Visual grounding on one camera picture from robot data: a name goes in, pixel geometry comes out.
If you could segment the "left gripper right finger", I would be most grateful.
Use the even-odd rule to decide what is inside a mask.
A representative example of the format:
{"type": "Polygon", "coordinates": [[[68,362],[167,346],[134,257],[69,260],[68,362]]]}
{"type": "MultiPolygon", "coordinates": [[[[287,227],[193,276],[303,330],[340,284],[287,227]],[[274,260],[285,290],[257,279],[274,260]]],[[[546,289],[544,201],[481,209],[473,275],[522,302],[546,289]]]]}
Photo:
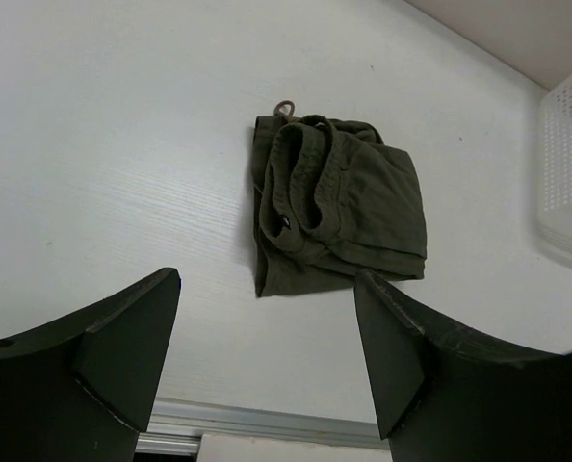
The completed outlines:
{"type": "Polygon", "coordinates": [[[356,275],[379,436],[396,461],[572,461],[572,352],[484,334],[356,275]]]}

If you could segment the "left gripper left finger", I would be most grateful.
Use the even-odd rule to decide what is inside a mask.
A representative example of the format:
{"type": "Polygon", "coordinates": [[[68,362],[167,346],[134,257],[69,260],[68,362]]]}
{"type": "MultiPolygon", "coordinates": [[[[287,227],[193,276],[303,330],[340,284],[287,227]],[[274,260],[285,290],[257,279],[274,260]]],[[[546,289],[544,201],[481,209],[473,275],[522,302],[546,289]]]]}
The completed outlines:
{"type": "Polygon", "coordinates": [[[130,461],[147,430],[181,291],[159,269],[0,339],[0,461],[130,461]]]}

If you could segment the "olive green shorts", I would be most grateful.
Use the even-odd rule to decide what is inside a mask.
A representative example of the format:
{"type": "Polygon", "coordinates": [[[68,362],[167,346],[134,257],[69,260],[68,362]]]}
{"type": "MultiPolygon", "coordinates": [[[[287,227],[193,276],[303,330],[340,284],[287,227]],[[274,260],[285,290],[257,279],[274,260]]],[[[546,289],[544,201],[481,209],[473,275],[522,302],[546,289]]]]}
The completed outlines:
{"type": "Polygon", "coordinates": [[[255,119],[250,154],[258,297],[348,289],[361,270],[425,276],[416,168],[371,124],[296,117],[286,100],[255,119]]]}

